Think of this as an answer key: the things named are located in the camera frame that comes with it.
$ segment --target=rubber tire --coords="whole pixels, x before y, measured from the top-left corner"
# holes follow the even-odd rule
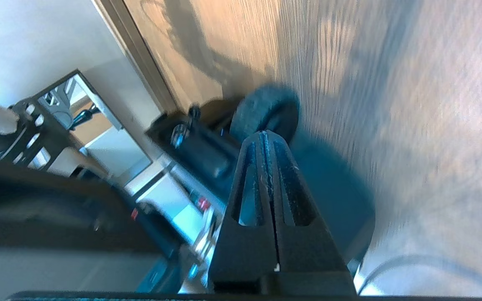
[[[273,119],[274,128],[268,128]],[[293,139],[299,122],[299,98],[285,87],[266,84],[239,103],[233,114],[230,135],[240,142],[263,130],[272,130],[287,143]]]

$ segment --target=wood grain surface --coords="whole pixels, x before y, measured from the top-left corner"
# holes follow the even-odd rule
[[[482,296],[482,0],[126,5],[180,107],[298,92],[300,132],[372,196],[379,290]]]

